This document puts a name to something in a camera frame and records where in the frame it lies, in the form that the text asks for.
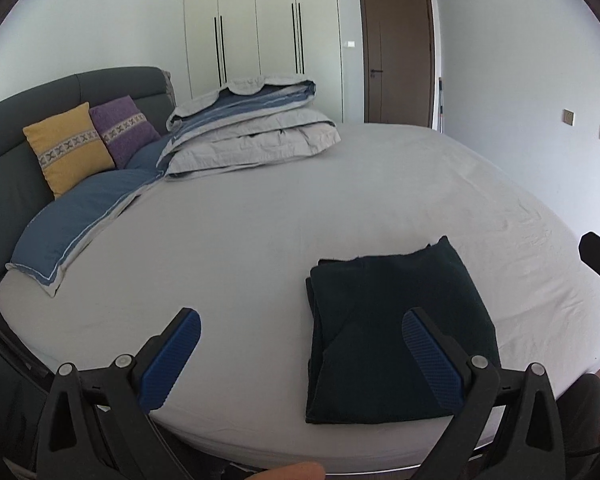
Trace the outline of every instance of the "power outlet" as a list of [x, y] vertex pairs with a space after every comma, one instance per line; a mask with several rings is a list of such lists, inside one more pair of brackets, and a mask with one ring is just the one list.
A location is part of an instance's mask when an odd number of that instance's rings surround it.
[[573, 126], [575, 119], [576, 119], [575, 114], [573, 112], [571, 112], [570, 110], [562, 111], [562, 122], [563, 123], [568, 124], [569, 126]]

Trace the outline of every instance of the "folded dark green towel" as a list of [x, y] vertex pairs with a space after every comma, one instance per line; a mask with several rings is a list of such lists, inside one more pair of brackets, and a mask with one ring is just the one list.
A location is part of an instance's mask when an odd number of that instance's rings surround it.
[[446, 237], [417, 253], [321, 260], [306, 280], [314, 314], [306, 421], [379, 424], [450, 415], [402, 341], [423, 308], [469, 354], [500, 366], [493, 323]]

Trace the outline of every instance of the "white wall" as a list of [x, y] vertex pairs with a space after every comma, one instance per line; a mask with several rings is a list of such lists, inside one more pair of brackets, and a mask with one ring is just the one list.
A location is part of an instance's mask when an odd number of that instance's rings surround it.
[[[600, 234], [600, 24], [582, 0], [438, 0], [445, 132]], [[574, 127], [560, 122], [563, 108]]]
[[0, 101], [77, 72], [150, 65], [191, 98], [184, 0], [20, 0], [0, 26]]
[[[362, 49], [362, 16], [360, 0], [338, 0], [340, 7], [340, 39], [342, 49], [342, 81], [344, 100], [344, 122], [365, 121], [365, 67]], [[438, 0], [432, 0], [433, 26], [435, 34], [436, 88], [442, 70], [442, 48], [440, 44], [440, 18]], [[347, 41], [355, 41], [355, 48], [344, 48]], [[434, 102], [433, 128], [438, 127], [438, 92]]]

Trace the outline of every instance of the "cable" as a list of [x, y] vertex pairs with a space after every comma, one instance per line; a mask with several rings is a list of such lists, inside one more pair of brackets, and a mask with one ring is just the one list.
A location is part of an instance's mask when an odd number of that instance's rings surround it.
[[567, 458], [580, 458], [583, 456], [595, 455], [596, 453], [600, 453], [600, 446], [586, 449], [584, 451], [567, 451], [565, 452], [565, 455]]

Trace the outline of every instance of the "white wardrobe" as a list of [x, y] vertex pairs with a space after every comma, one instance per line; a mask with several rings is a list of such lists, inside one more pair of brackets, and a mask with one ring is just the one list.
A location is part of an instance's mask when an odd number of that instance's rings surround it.
[[304, 73], [315, 107], [342, 120], [337, 0], [185, 0], [194, 96], [231, 79]]

